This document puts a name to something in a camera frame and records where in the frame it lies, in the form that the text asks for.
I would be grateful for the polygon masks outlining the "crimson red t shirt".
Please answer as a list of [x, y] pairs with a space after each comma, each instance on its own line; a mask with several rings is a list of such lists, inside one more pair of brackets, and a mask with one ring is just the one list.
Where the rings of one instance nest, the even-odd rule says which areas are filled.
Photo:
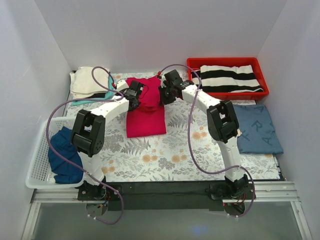
[[167, 133], [165, 123], [165, 108], [160, 105], [158, 87], [160, 79], [129, 77], [126, 82], [130, 85], [133, 81], [144, 84], [140, 105], [126, 116], [126, 135], [128, 138], [149, 137]]

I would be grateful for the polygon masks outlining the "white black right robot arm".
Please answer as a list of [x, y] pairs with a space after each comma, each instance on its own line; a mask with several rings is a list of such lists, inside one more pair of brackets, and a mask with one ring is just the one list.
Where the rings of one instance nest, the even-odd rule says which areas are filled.
[[[237, 199], [245, 194], [249, 186], [248, 173], [241, 166], [241, 157], [238, 149], [237, 139], [240, 135], [239, 122], [229, 100], [219, 100], [205, 93], [199, 85], [192, 81], [183, 81], [177, 70], [172, 70], [164, 75], [160, 85], [160, 103], [168, 105], [177, 98], [191, 104], [187, 124], [187, 141], [190, 155], [195, 166], [207, 175], [224, 173], [225, 187], [222, 189], [232, 198]], [[210, 136], [218, 143], [224, 169], [209, 172], [197, 163], [191, 145], [191, 121], [193, 109], [197, 107], [207, 117], [207, 127]]]

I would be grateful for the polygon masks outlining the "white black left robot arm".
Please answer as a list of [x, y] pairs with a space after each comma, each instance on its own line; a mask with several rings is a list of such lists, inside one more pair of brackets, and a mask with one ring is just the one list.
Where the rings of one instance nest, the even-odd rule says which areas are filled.
[[149, 87], [133, 80], [130, 84], [121, 80], [118, 82], [119, 93], [91, 110], [81, 109], [74, 121], [70, 141], [80, 157], [84, 160], [83, 166], [89, 167], [85, 171], [85, 180], [92, 180], [89, 194], [95, 200], [106, 196], [106, 187], [100, 182], [104, 178], [102, 161], [99, 157], [105, 142], [106, 125], [117, 116], [133, 111], [141, 104], [141, 94]]

